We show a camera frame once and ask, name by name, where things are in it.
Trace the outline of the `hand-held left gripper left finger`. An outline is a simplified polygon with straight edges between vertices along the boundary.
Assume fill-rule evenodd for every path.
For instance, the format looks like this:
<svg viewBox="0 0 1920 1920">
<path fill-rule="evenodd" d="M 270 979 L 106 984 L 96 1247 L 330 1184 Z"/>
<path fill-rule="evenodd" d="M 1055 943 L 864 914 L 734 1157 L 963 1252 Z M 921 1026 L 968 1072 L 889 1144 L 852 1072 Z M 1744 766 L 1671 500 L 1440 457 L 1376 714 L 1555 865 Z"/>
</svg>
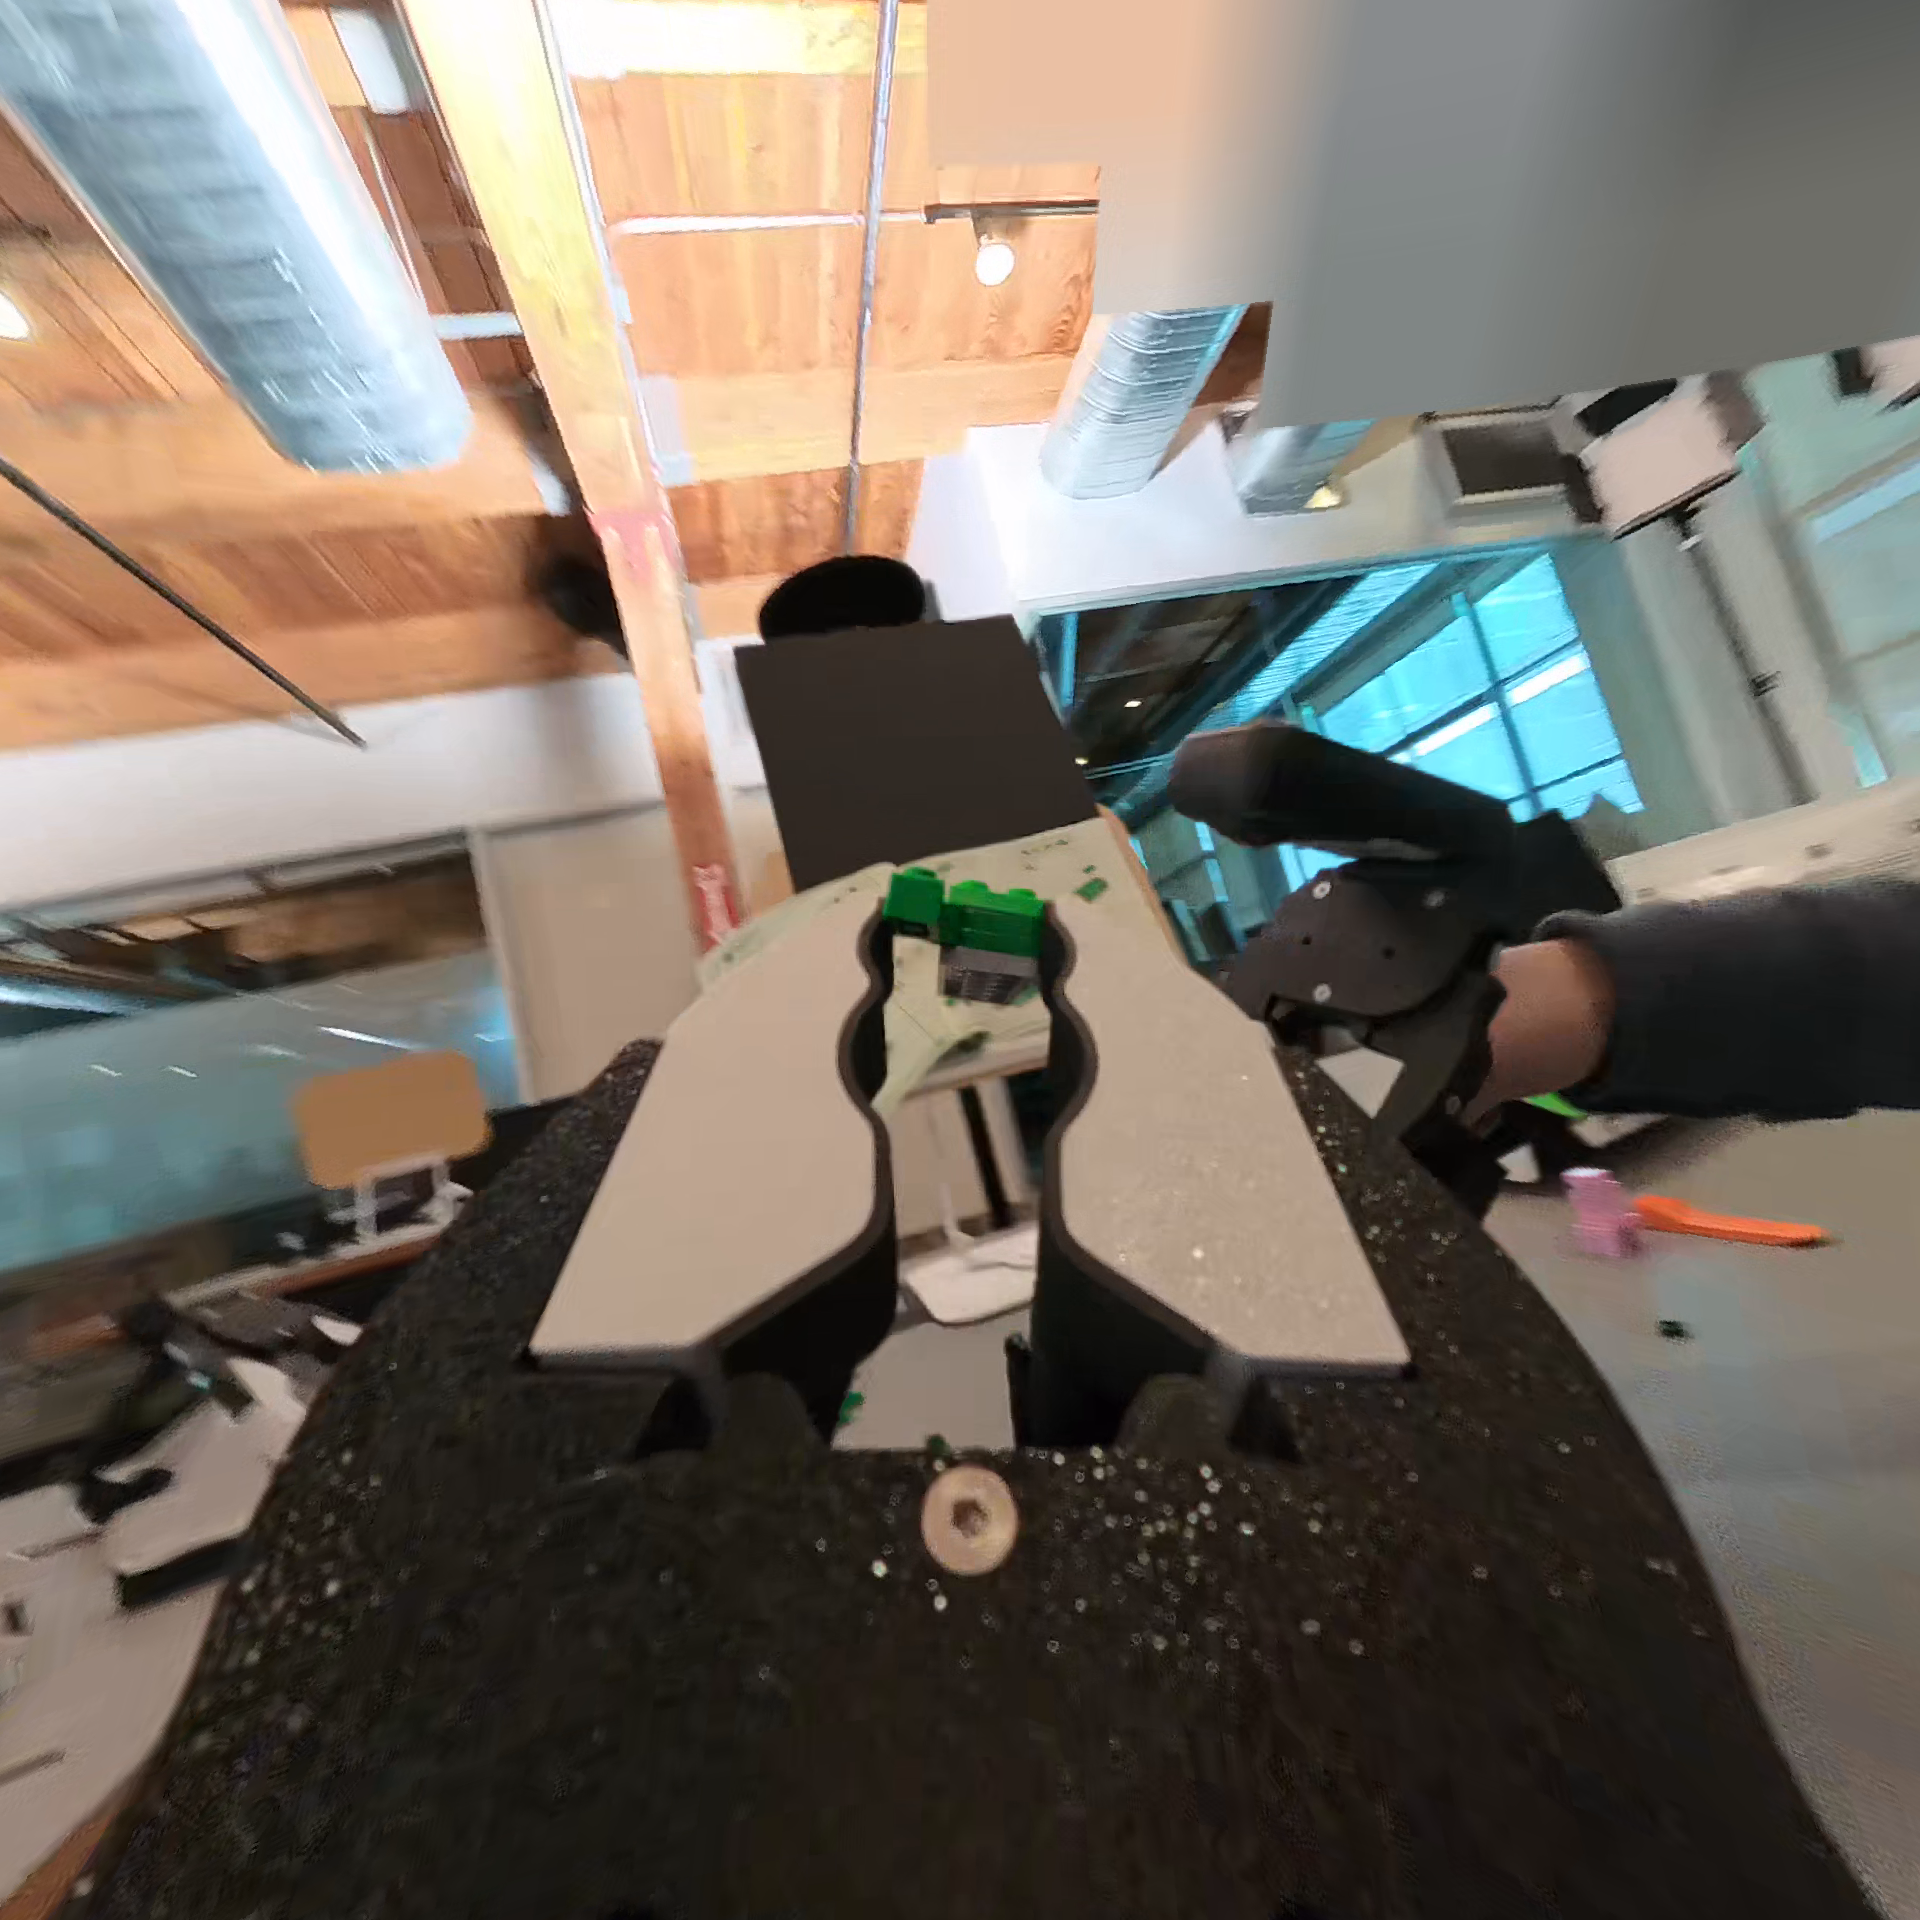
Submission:
<svg viewBox="0 0 1920 1920">
<path fill-rule="evenodd" d="M 540 1370 L 742 1375 L 839 1410 L 897 1318 L 897 1183 L 878 1115 L 893 938 L 844 900 L 666 1030 L 532 1330 Z"/>
</svg>

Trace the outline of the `green brick assembly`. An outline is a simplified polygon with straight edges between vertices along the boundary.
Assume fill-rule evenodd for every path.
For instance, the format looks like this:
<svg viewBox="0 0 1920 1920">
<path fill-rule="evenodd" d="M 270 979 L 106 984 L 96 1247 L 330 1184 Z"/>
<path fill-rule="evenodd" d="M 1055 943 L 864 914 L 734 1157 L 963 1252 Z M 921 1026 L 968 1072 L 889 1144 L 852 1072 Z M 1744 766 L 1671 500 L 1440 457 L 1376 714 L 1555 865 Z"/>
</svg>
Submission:
<svg viewBox="0 0 1920 1920">
<path fill-rule="evenodd" d="M 957 1005 L 1020 1005 L 1040 991 L 1045 900 L 931 867 L 897 869 L 879 895 L 893 933 L 938 946 L 938 994 Z"/>
</svg>

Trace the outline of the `person's right forearm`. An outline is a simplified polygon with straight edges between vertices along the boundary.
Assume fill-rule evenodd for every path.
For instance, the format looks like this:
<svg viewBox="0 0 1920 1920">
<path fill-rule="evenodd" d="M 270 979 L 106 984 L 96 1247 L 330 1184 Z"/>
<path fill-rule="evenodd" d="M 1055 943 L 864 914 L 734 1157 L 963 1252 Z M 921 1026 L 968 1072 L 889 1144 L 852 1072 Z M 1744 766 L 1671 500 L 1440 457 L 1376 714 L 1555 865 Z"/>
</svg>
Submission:
<svg viewBox="0 0 1920 1920">
<path fill-rule="evenodd" d="M 1555 914 L 1611 972 L 1585 1112 L 1818 1121 L 1915 1109 L 1915 880 Z"/>
</svg>

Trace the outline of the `tan desk divider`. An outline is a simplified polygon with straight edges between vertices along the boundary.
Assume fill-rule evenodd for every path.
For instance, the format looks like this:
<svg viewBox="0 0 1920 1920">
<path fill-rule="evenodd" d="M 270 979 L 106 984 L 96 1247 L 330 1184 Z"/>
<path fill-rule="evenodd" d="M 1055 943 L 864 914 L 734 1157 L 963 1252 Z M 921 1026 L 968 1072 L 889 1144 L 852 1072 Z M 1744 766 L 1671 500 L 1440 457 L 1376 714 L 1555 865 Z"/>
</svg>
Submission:
<svg viewBox="0 0 1920 1920">
<path fill-rule="evenodd" d="M 314 1075 L 293 1091 L 289 1112 L 314 1189 L 450 1166 L 492 1142 L 475 1065 L 450 1047 Z"/>
</svg>

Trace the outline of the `person's right hand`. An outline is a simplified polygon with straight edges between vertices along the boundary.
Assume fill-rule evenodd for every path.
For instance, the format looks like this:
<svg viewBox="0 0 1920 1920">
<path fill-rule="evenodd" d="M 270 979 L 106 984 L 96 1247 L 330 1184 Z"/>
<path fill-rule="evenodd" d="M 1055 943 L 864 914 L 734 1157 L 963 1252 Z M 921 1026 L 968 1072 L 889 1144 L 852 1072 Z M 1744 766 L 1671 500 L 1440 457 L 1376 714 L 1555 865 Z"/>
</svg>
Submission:
<svg viewBox="0 0 1920 1920">
<path fill-rule="evenodd" d="M 1579 939 L 1504 946 L 1493 979 L 1492 1072 L 1482 1107 L 1556 1095 L 1585 1085 L 1611 1036 L 1611 972 Z"/>
</svg>

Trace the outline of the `green instruction booklet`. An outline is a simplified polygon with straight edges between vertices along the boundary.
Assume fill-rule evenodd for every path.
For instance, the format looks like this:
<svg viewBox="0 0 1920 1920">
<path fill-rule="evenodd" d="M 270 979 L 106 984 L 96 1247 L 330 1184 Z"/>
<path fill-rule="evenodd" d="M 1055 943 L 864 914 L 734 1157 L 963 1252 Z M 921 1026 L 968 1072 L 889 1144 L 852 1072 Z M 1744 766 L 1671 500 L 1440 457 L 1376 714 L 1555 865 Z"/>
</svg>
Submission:
<svg viewBox="0 0 1920 1920">
<path fill-rule="evenodd" d="M 1137 846 L 1112 810 L 1091 823 L 1043 830 L 1013 843 L 927 856 L 925 865 L 945 880 L 983 880 L 1000 890 L 1033 890 L 1040 900 L 1078 895 L 1103 918 L 1157 938 L 1183 956 L 1164 901 L 1153 893 Z M 868 865 L 841 880 L 774 901 L 720 946 L 700 961 L 700 984 L 712 991 L 737 966 L 771 951 L 819 911 L 855 900 L 874 908 L 889 877 L 886 865 Z M 897 1112 L 925 1085 L 965 1085 L 1043 1066 L 1050 1015 L 1035 987 L 1010 1005 L 957 1002 L 938 987 L 938 961 L 925 939 L 897 943 L 897 987 L 883 1015 L 886 1080 L 878 1092 L 879 1112 Z"/>
</svg>

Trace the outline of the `white booklet stand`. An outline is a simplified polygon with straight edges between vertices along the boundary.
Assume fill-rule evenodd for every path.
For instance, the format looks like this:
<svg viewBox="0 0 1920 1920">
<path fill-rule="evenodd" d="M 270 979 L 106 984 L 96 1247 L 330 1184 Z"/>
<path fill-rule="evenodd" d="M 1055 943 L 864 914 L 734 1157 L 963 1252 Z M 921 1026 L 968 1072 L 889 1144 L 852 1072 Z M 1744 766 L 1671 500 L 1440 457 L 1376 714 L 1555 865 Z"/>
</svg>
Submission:
<svg viewBox="0 0 1920 1920">
<path fill-rule="evenodd" d="M 1035 1179 L 1010 1085 L 925 1087 L 886 1121 L 899 1273 L 938 1324 L 1024 1310 L 1035 1286 Z"/>
</svg>

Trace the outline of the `pink brick figure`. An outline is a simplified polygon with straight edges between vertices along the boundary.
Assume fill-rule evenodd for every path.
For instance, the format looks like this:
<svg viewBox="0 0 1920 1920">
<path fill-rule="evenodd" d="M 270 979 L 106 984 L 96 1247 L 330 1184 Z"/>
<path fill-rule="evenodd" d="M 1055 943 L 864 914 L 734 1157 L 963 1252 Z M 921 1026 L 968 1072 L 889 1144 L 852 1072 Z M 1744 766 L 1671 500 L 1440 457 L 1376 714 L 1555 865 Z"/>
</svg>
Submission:
<svg viewBox="0 0 1920 1920">
<path fill-rule="evenodd" d="M 1588 1258 L 1636 1258 L 1644 1250 L 1644 1223 L 1620 1189 L 1617 1175 L 1605 1166 L 1566 1166 L 1564 1197 L 1569 1204 L 1569 1232 Z"/>
</svg>

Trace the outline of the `orange plastic tool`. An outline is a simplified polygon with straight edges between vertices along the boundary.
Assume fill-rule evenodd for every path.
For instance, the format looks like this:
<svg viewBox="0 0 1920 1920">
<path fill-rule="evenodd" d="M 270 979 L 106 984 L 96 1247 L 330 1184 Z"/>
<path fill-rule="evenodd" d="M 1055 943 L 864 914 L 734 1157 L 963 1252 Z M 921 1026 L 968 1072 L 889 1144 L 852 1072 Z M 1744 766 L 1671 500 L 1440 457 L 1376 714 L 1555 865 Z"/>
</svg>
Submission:
<svg viewBox="0 0 1920 1920">
<path fill-rule="evenodd" d="M 1700 1237 L 1762 1250 L 1818 1250 L 1834 1238 L 1818 1223 L 1715 1215 L 1670 1196 L 1636 1196 L 1631 1211 L 1644 1231 L 1661 1237 Z"/>
</svg>

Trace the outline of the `black board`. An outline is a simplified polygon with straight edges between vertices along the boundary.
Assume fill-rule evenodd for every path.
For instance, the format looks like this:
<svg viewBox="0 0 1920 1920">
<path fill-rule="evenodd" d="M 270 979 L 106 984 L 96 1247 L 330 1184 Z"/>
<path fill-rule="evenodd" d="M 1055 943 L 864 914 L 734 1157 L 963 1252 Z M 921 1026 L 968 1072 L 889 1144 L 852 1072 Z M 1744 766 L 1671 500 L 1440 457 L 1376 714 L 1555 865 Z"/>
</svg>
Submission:
<svg viewBox="0 0 1920 1920">
<path fill-rule="evenodd" d="M 795 893 L 1097 816 L 1013 615 L 750 642 L 734 676 Z"/>
</svg>

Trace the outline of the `black round lamp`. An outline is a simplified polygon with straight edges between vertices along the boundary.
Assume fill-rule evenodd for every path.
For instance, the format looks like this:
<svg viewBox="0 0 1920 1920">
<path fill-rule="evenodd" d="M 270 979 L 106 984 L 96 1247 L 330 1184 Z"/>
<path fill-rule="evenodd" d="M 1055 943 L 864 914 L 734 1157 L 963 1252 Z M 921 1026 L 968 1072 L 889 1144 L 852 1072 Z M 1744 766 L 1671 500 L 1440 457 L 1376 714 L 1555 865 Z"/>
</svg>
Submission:
<svg viewBox="0 0 1920 1920">
<path fill-rule="evenodd" d="M 783 577 L 755 607 L 760 642 L 912 629 L 938 615 L 935 591 L 893 557 L 830 557 Z"/>
</svg>

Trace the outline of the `thin black rod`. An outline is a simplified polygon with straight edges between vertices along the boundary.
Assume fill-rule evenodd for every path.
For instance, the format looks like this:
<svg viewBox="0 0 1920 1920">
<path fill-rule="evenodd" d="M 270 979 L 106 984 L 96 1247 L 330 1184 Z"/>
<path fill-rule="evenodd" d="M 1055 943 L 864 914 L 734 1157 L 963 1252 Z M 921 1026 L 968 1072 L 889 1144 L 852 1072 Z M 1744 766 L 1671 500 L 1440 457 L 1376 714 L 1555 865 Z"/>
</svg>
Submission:
<svg viewBox="0 0 1920 1920">
<path fill-rule="evenodd" d="M 213 644 L 219 644 L 226 655 L 242 661 L 252 673 L 272 682 L 304 714 L 312 714 L 323 731 L 330 731 L 332 738 L 339 738 L 347 745 L 353 745 L 358 753 L 367 751 L 367 739 L 339 713 L 332 713 L 326 702 L 312 696 L 289 673 L 281 673 L 270 659 L 264 659 L 257 647 L 252 647 L 235 632 L 228 632 L 228 626 L 221 626 L 206 611 L 200 611 L 193 601 L 186 601 L 186 594 L 181 594 L 159 571 L 153 571 L 147 562 L 139 562 L 133 552 L 126 552 L 117 539 L 102 535 L 102 527 L 96 527 L 89 517 L 83 517 L 77 507 L 70 507 L 56 493 L 46 493 L 44 487 L 39 487 L 39 478 L 32 478 L 8 457 L 3 457 L 3 487 L 13 488 L 14 494 L 21 494 L 25 503 L 32 503 L 35 512 L 41 512 L 46 522 L 55 522 L 67 535 L 80 538 L 96 557 L 112 562 L 121 576 L 137 582 L 159 603 L 164 603 L 167 611 L 184 615 L 198 632 L 213 638 Z"/>
</svg>

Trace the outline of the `wide silver air duct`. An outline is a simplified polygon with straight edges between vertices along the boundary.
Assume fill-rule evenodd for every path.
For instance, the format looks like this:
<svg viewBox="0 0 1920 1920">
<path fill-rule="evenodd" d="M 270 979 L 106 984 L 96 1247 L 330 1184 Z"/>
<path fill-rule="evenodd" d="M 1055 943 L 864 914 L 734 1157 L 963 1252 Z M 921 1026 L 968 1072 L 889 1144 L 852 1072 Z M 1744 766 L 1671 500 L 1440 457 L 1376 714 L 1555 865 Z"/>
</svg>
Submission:
<svg viewBox="0 0 1920 1920">
<path fill-rule="evenodd" d="M 1169 457 L 1247 310 L 1097 315 L 1040 448 L 1043 478 L 1073 503 L 1141 493 Z"/>
<path fill-rule="evenodd" d="M 1222 453 L 1236 504 L 1253 517 L 1335 512 L 1359 463 L 1374 418 L 1262 430 L 1253 416 L 1222 418 Z"/>
</svg>

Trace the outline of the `wooden post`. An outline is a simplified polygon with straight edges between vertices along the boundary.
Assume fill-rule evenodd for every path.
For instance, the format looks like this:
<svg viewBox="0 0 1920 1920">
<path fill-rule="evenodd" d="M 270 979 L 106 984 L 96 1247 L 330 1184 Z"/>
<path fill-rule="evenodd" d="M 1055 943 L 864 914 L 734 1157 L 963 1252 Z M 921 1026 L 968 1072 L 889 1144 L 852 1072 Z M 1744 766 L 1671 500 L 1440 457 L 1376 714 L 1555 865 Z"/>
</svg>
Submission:
<svg viewBox="0 0 1920 1920">
<path fill-rule="evenodd" d="M 737 926 L 688 588 L 576 94 L 543 2 L 399 2 L 610 571 L 697 951 Z"/>
</svg>

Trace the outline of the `large silver air duct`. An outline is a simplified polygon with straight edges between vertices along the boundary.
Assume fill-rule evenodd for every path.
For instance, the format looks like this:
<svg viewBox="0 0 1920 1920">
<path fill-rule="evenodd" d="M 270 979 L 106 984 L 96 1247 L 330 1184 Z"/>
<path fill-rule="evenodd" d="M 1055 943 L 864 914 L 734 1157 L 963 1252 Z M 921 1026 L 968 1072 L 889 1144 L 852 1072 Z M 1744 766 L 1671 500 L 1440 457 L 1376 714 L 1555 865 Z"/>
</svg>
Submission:
<svg viewBox="0 0 1920 1920">
<path fill-rule="evenodd" d="M 466 394 L 276 2 L 3 2 L 3 112 L 289 463 L 464 457 Z"/>
</svg>

